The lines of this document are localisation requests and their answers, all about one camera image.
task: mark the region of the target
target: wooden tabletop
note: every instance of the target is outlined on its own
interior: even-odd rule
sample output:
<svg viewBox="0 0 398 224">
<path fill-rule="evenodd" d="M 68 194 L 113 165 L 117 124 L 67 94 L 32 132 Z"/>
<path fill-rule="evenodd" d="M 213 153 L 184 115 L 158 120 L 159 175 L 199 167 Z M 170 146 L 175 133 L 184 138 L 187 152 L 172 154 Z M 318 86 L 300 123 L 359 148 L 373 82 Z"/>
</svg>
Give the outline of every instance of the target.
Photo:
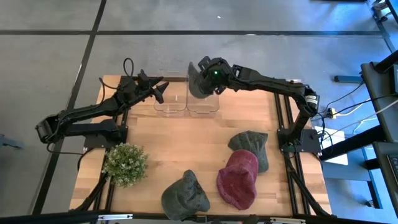
<svg viewBox="0 0 398 224">
<path fill-rule="evenodd" d="M 107 75 L 104 76 L 104 81 L 116 86 L 120 76 Z M 185 85 L 184 82 L 173 83 L 164 95 L 174 94 L 173 88 L 184 89 L 182 85 Z M 105 97 L 109 98 L 113 93 L 114 90 L 107 88 Z M 98 101 L 101 97 L 102 90 L 99 91 Z M 164 114 L 154 109 L 154 98 L 148 98 L 131 108 L 127 119 L 127 142 L 144 146 L 145 153 L 149 154 L 148 177 L 133 187 L 115 188 L 112 212 L 164 213 L 160 203 L 163 191 L 180 179 L 184 171 L 191 169 L 210 201 L 210 210 L 201 212 L 203 214 L 292 214 L 285 164 L 277 142 L 276 130 L 279 125 L 274 94 L 260 90 L 237 93 L 225 90 L 219 96 L 219 101 L 219 110 L 211 114 L 192 114 L 187 110 L 178 115 Z M 298 109 L 292 99 L 290 102 L 295 119 Z M 281 104 L 287 125 L 284 104 Z M 108 117 L 95 118 L 93 122 L 105 118 Z M 269 170 L 257 176 L 257 197 L 254 203 L 249 209 L 239 211 L 219 196 L 216 177 L 232 154 L 227 146 L 229 140 L 235 134 L 247 130 L 268 134 L 266 154 Z M 307 188 L 323 209 L 331 212 L 319 161 L 308 153 L 300 155 Z M 79 206 L 93 190 L 100 176 L 103 157 L 104 149 L 95 149 L 83 158 L 70 208 Z M 104 188 L 100 208 L 104 208 L 107 192 L 108 184 Z M 296 195 L 298 209 L 303 213 L 297 186 Z"/>
</svg>

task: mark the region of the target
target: concrete floor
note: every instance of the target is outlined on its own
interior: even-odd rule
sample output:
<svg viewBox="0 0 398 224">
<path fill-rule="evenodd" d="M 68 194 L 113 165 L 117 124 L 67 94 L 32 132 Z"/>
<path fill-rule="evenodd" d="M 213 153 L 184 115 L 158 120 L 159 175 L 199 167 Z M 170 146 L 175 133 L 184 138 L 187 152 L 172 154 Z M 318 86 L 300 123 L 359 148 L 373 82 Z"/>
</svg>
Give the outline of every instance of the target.
<svg viewBox="0 0 398 224">
<path fill-rule="evenodd" d="M 100 0 L 2 0 L 0 30 L 90 30 L 99 5 Z M 394 26 L 396 24 L 391 24 L 389 29 L 393 35 Z M 107 2 L 99 29 L 378 30 L 366 3 L 311 0 L 255 0 L 250 3 L 113 0 Z M 0 35 L 0 134 L 25 143 L 21 151 L 9 147 L 0 150 L 0 217 L 30 212 L 48 156 L 34 126 L 47 115 L 65 108 L 87 41 L 86 35 Z M 270 77 L 302 79 L 321 95 L 321 106 L 325 106 L 356 87 L 355 84 L 332 82 L 334 75 L 356 75 L 361 63 L 377 61 L 389 54 L 379 36 L 97 36 L 76 107 L 95 102 L 100 87 L 98 77 L 122 74 L 125 57 L 133 58 L 136 70 L 142 68 L 149 75 L 176 70 L 184 73 L 189 61 L 197 63 L 205 55 L 224 57 L 230 63 L 255 68 Z M 344 108 L 368 97 L 363 86 L 333 107 Z M 366 104 L 352 116 L 326 121 L 326 125 L 338 129 L 353 119 L 367 116 L 370 111 L 374 111 L 372 105 Z M 374 125 L 377 121 L 364 123 L 357 132 Z M 354 128 L 352 126 L 345 131 L 351 133 Z M 82 145 L 83 138 L 68 138 L 63 151 L 81 152 Z M 45 213 L 68 209 L 76 179 L 76 162 L 77 156 L 60 157 L 45 203 Z M 366 212 L 367 220 L 398 222 L 391 207 L 386 206 L 383 212 L 375 209 L 364 211 L 359 200 L 354 198 L 352 201 L 357 203 L 350 203 L 347 197 L 341 197 L 344 195 L 342 189 L 344 192 L 354 189 L 361 199 L 369 200 L 362 183 L 345 180 L 326 182 L 335 215 L 358 219 Z"/>
</svg>

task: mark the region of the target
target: clear plastic container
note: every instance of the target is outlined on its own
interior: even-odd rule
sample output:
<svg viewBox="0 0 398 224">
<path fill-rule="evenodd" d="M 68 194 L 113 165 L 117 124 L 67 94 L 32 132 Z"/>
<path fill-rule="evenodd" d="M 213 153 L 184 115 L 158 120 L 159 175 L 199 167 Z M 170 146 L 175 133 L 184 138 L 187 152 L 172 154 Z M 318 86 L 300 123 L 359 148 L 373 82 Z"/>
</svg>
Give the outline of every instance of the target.
<svg viewBox="0 0 398 224">
<path fill-rule="evenodd" d="M 220 108 L 218 95 L 214 93 L 203 99 L 194 97 L 189 91 L 189 82 L 194 81 L 195 75 L 189 74 L 187 75 L 187 79 L 187 109 L 190 112 L 198 114 L 208 114 L 218 111 Z"/>
<path fill-rule="evenodd" d="M 179 71 L 166 71 L 161 74 L 164 79 L 158 85 L 164 82 L 170 82 L 163 93 L 162 104 L 155 101 L 155 110 L 165 114 L 184 114 L 187 107 L 187 79 Z"/>
</svg>

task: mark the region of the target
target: white cable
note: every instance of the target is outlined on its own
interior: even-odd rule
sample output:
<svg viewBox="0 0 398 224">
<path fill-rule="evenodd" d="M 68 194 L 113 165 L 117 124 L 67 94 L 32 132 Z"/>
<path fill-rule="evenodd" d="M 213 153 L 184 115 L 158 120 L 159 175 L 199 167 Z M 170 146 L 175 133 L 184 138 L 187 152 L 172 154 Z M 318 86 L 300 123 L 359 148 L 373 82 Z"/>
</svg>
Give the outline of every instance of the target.
<svg viewBox="0 0 398 224">
<path fill-rule="evenodd" d="M 360 104 L 359 106 L 355 107 L 355 109 L 353 109 L 352 111 L 346 113 L 346 114 L 336 114 L 336 116 L 347 116 L 350 115 L 351 113 L 354 113 L 354 111 L 356 111 L 358 108 L 360 108 L 362 105 L 364 104 Z"/>
<path fill-rule="evenodd" d="M 377 118 L 370 118 L 370 119 L 365 119 L 363 121 L 360 122 L 360 124 L 354 129 L 353 134 L 355 134 L 355 131 L 365 122 L 365 121 L 371 121 Z"/>
<path fill-rule="evenodd" d="M 364 118 L 364 119 L 362 119 L 362 120 L 355 121 L 355 122 L 352 123 L 352 124 L 349 124 L 349 125 L 347 125 L 347 126 L 345 126 L 345 127 L 343 127 L 343 128 L 340 128 L 339 130 L 335 131 L 335 132 L 334 132 L 333 134 L 331 134 L 330 136 L 336 134 L 337 132 L 339 132 L 339 131 L 341 131 L 341 130 L 347 128 L 347 127 L 350 127 L 351 125 L 354 125 L 354 124 L 356 124 L 356 123 L 362 122 L 362 121 L 364 121 L 364 120 L 366 120 L 366 119 L 368 119 L 368 118 L 370 118 L 370 117 L 372 117 L 372 116 L 374 116 L 374 115 L 376 115 L 376 114 L 379 114 L 379 113 L 385 111 L 386 109 L 390 108 L 392 105 L 394 105 L 394 104 L 396 104 L 396 103 L 398 103 L 398 100 L 395 100 L 394 102 L 390 103 L 390 104 L 389 104 L 388 106 L 386 106 L 385 108 L 379 110 L 378 112 L 376 112 L 376 113 L 374 113 L 374 114 L 372 114 L 372 115 L 370 115 L 370 116 L 368 116 L 368 117 L 366 117 L 366 118 Z"/>
</svg>

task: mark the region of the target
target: potted plant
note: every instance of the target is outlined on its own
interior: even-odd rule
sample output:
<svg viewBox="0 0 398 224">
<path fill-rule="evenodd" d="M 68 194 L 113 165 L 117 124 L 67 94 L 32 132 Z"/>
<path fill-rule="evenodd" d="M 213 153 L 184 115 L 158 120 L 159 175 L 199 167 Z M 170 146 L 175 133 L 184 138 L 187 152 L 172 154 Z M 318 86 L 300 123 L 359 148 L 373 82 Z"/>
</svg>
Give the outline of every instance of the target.
<svg viewBox="0 0 398 224">
<path fill-rule="evenodd" d="M 131 187 L 146 177 L 148 154 L 143 147 L 121 143 L 106 153 L 102 172 L 118 187 Z"/>
</svg>

